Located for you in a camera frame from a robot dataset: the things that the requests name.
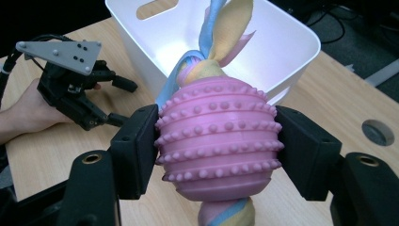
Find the wooden table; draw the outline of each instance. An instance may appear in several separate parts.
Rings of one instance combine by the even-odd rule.
[[[90,25],[68,37],[74,40],[100,40],[99,59],[111,70],[137,82],[129,93],[104,83],[89,91],[88,98],[105,113],[130,116],[153,97],[132,68],[119,31],[112,18]],[[31,61],[18,60],[8,81],[3,109],[14,104],[31,80],[40,77]],[[320,53],[309,65],[282,105],[301,111],[343,143],[342,155],[351,152],[372,154],[386,161],[399,174],[399,142],[379,146],[362,132],[364,121],[377,120],[388,125],[399,137],[399,105],[369,86],[337,61]],[[69,177],[73,159],[92,150],[106,150],[118,127],[103,125],[84,131],[76,124],[59,124],[36,134],[16,137],[7,144],[8,160],[18,200],[23,200]],[[155,166],[147,194],[139,201],[121,201],[123,225],[197,225],[200,202],[180,196],[171,183],[161,180],[162,167]],[[326,202],[306,202],[296,191],[283,169],[275,170],[272,182],[253,196],[257,225],[332,225]]]

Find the bin handle hole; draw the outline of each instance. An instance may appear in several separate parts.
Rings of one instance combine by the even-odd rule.
[[[146,20],[156,16],[166,10],[176,7],[179,0],[155,0],[142,5],[137,9],[136,17],[138,20]]]

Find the rainbow plush toy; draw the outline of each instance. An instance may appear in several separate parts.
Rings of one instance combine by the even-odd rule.
[[[164,166],[164,181],[188,200],[203,202],[199,225],[254,225],[250,196],[281,166],[281,125],[263,91],[221,69],[254,34],[243,36],[253,1],[226,2],[211,2],[199,51],[183,55],[157,99],[156,162]]]

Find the black cable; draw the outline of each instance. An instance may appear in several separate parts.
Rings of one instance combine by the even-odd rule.
[[[31,60],[39,67],[41,68],[42,71],[44,71],[44,68],[38,63],[38,61],[35,58],[31,58]]]
[[[344,36],[345,33],[346,33],[345,26],[343,25],[343,22],[342,22],[337,16],[335,16],[334,14],[332,14],[332,13],[330,13],[330,12],[328,13],[328,15],[331,16],[332,18],[334,18],[334,19],[338,22],[338,24],[339,24],[340,27],[341,27],[342,33],[341,33],[341,35],[340,35],[338,38],[336,38],[336,39],[334,39],[334,40],[325,40],[325,41],[321,41],[322,44],[331,44],[331,43],[333,43],[333,42],[335,42],[335,41],[338,41],[338,40],[342,39],[343,36]]]
[[[379,27],[381,27],[384,30],[389,30],[392,32],[399,32],[399,28],[396,28],[396,27],[387,26],[387,25],[383,25],[383,24],[380,24]]]
[[[333,19],[335,19],[335,21],[337,21],[338,25],[340,26],[340,28],[341,28],[341,30],[342,30],[341,35],[340,35],[338,38],[333,39],[333,40],[324,40],[324,41],[320,41],[322,44],[331,44],[331,43],[333,43],[333,42],[335,42],[335,41],[338,41],[338,40],[342,39],[343,36],[344,36],[345,33],[346,33],[346,30],[345,30],[345,27],[344,27],[344,25],[343,25],[343,22],[342,22],[342,21],[340,20],[340,18],[338,18],[335,14],[331,13],[331,11],[332,11],[334,8],[336,8],[336,6],[325,6],[325,9],[323,9],[323,12],[324,12],[324,13],[323,13],[316,21],[314,21],[314,22],[312,22],[312,23],[310,23],[310,24],[307,24],[308,27],[311,27],[311,26],[313,26],[313,25],[315,25],[315,24],[318,24],[318,23],[320,23],[327,15],[330,16],[330,17],[332,17]]]
[[[355,16],[353,16],[353,17],[351,17],[351,18],[345,18],[345,17],[339,17],[339,16],[337,16],[336,14],[334,14],[337,18],[339,18],[340,20],[343,20],[343,21],[354,21],[354,20],[356,20],[359,16],[360,16],[360,14],[358,13],[358,12],[356,12],[356,11],[354,11],[353,9],[351,9],[351,8],[347,8],[347,7],[345,7],[345,6],[341,6],[341,5],[332,5],[333,7],[334,7],[334,9],[335,8],[337,8],[337,9],[340,9],[340,10],[344,10],[344,11],[347,11],[347,12],[350,12],[350,13],[352,13],[352,14],[354,14]]]
[[[3,100],[3,95],[4,95],[4,90],[6,89],[6,85],[8,82],[8,77],[9,74],[6,73],[0,73],[0,109],[1,109],[1,104]]]
[[[395,47],[399,47],[399,41],[396,39],[394,40],[393,38],[390,37],[390,35],[387,34],[387,32],[391,32],[391,33],[395,33],[397,32],[396,30],[390,29],[390,27],[385,27],[385,26],[380,26],[381,28],[381,33],[384,36],[384,38],[391,43],[392,45],[394,45]]]
[[[31,41],[46,41],[46,40],[63,40],[63,41],[68,41],[71,40],[70,38],[66,36],[60,36],[60,35],[54,35],[54,34],[47,34],[47,35],[40,35],[35,38],[33,38]],[[15,47],[11,51],[11,54],[8,55],[8,59],[10,62],[16,62],[17,59],[22,55],[23,53],[19,52]]]

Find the black mount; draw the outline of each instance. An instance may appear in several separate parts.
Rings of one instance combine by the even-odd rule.
[[[337,138],[302,113],[277,108],[279,140],[285,146],[279,161],[305,200],[324,202],[331,192],[335,226],[399,225],[399,180],[384,161],[365,153],[343,157]],[[0,223],[120,225],[119,199],[139,199],[152,174],[157,156],[153,143],[159,137],[154,129],[157,112],[156,105],[138,109],[107,152],[92,151],[75,159],[67,181],[21,202],[11,191],[0,192],[0,198],[6,196]]]
[[[97,60],[90,75],[82,75],[47,62],[38,90],[50,106],[87,131],[105,123],[121,127],[127,117],[116,113],[106,115],[85,94],[86,89],[93,89],[98,82],[106,81],[112,81],[112,86],[130,92],[137,89],[135,82],[110,71],[104,60]]]

